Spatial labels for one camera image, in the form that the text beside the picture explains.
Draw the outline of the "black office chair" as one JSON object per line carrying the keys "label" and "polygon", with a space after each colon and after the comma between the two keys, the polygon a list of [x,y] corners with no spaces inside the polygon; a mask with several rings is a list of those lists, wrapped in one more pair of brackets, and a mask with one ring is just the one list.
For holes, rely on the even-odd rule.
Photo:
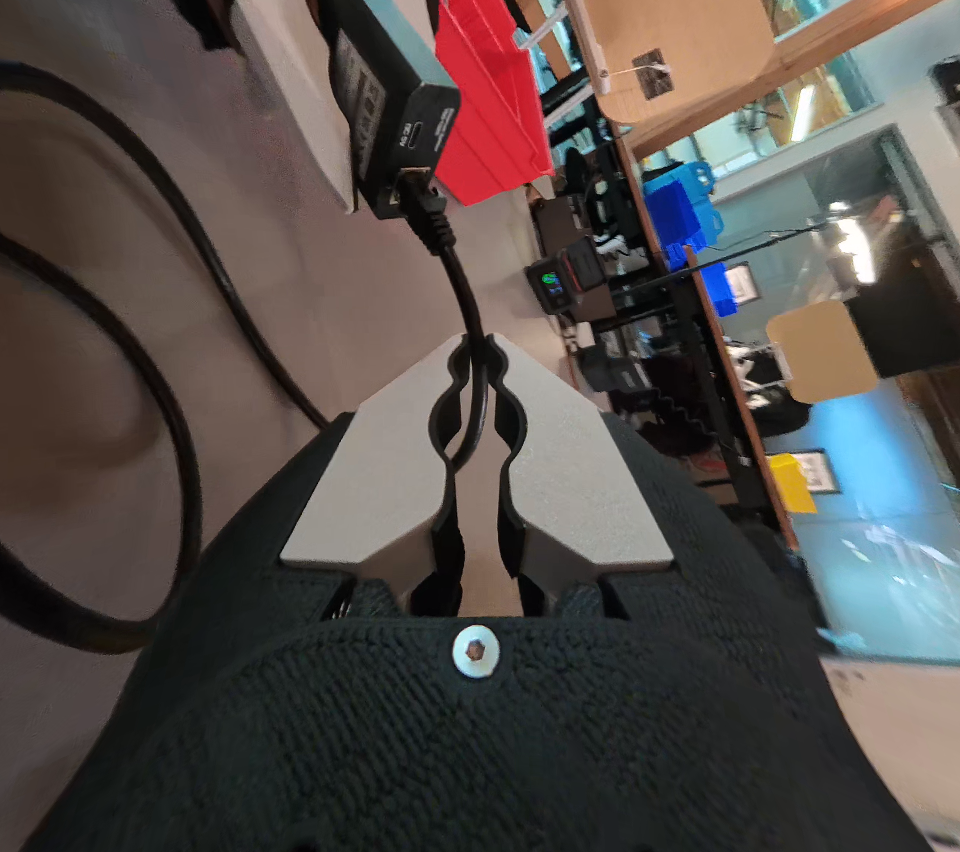
{"label": "black office chair", "polygon": [[564,187],[562,194],[568,198],[579,198],[585,208],[596,205],[597,186],[603,180],[580,150],[569,147],[564,154]]}

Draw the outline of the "wooden post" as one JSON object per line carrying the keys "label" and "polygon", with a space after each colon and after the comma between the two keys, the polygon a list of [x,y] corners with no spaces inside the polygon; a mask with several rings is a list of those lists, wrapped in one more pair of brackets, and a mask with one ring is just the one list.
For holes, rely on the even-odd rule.
{"label": "wooden post", "polygon": [[778,38],[767,68],[746,85],[682,110],[653,131],[632,130],[617,141],[624,165],[687,138],[789,81],[861,46],[945,0],[850,0]]}

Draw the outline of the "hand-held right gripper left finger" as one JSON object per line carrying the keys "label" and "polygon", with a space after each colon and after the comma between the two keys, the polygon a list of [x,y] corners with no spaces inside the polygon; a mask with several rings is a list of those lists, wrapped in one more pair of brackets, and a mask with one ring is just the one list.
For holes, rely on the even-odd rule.
{"label": "hand-held right gripper left finger", "polygon": [[281,561],[386,582],[414,614],[455,614],[465,548],[447,447],[460,429],[468,342],[454,336],[364,401]]}

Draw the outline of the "glass window wall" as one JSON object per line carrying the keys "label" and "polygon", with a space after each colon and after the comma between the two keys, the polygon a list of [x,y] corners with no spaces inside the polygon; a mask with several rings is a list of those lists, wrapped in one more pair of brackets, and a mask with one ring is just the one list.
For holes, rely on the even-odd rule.
{"label": "glass window wall", "polygon": [[828,634],[851,654],[958,663],[958,245],[921,168],[885,126],[719,204],[726,230],[702,258],[767,230],[844,209],[870,234],[875,274],[815,236],[746,260],[762,298],[722,320],[766,344],[774,316],[843,301],[879,383],[813,405],[807,426],[766,438],[770,453],[822,449],[842,488],[794,517]]}

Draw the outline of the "light stand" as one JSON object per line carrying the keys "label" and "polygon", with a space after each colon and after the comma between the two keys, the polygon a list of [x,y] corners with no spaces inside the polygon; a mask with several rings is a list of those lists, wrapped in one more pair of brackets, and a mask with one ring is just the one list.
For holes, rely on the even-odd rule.
{"label": "light stand", "polygon": [[841,255],[846,255],[846,257],[851,260],[850,267],[853,270],[854,276],[859,276],[860,273],[875,274],[876,270],[874,266],[859,267],[857,265],[858,260],[866,262],[873,257],[869,231],[864,228],[861,217],[843,215],[843,212],[844,209],[834,211],[803,226],[767,230],[763,233],[763,240],[761,242],[756,242],[751,245],[741,243],[740,245],[722,248],[714,259],[705,262],[698,260],[693,265],[668,271],[666,274],[656,278],[641,280],[624,277],[624,284],[611,290],[614,303],[624,302],[627,297],[658,294],[661,291],[666,291],[673,286],[684,283],[702,273],[704,270],[714,266],[725,266],[731,261],[739,262],[740,260],[746,260],[751,254],[782,245],[795,238],[804,236],[818,237],[827,248],[831,248]]}

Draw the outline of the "blue plastic bin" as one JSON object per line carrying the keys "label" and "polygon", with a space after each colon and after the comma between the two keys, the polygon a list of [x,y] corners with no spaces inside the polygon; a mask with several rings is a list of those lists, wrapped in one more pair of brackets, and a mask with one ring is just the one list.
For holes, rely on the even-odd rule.
{"label": "blue plastic bin", "polygon": [[705,294],[719,318],[735,315],[739,311],[737,296],[727,276],[727,267],[722,262],[704,266],[697,275],[702,280]]}
{"label": "blue plastic bin", "polygon": [[682,260],[684,248],[713,246],[725,229],[712,195],[714,170],[709,163],[674,162],[645,172],[642,194],[661,248]]}

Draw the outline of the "small yellow bin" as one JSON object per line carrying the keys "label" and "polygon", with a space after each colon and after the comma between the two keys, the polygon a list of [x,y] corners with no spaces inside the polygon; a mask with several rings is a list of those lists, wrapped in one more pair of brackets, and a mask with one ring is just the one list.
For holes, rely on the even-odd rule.
{"label": "small yellow bin", "polygon": [[767,461],[784,509],[792,514],[816,514],[807,477],[796,456],[780,453]]}

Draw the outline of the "long dark table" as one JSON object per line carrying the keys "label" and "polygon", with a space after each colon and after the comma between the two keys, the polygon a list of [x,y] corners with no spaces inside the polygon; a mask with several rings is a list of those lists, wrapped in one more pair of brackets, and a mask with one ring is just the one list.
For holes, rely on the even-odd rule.
{"label": "long dark table", "polygon": [[779,493],[766,457],[762,438],[747,405],[747,395],[726,350],[721,323],[702,273],[695,271],[678,281],[677,308],[692,333],[690,358],[697,366],[711,421],[723,447],[727,475],[738,505],[757,513],[774,530],[783,545],[798,554],[794,526]]}

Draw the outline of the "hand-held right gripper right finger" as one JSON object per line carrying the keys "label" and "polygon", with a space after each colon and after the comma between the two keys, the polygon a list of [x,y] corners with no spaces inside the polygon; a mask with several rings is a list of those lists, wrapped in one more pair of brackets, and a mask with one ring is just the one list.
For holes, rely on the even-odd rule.
{"label": "hand-held right gripper right finger", "polygon": [[487,337],[499,476],[500,556],[525,613],[570,587],[660,572],[673,552],[600,409],[501,335]]}

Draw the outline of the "black ethernet adapter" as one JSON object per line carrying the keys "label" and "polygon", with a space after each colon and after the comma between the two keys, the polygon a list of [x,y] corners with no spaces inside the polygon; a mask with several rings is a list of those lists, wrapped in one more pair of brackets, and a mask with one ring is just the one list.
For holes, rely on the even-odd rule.
{"label": "black ethernet adapter", "polygon": [[323,13],[354,191],[379,220],[400,218],[407,184],[434,178],[460,90],[394,0],[325,0]]}

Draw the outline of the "red plastic bin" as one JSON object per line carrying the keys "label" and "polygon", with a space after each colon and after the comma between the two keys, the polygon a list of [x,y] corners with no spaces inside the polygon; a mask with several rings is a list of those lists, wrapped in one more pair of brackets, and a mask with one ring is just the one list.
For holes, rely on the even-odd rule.
{"label": "red plastic bin", "polygon": [[462,206],[552,176],[531,54],[504,0],[439,0],[436,54],[461,107],[436,177]]}

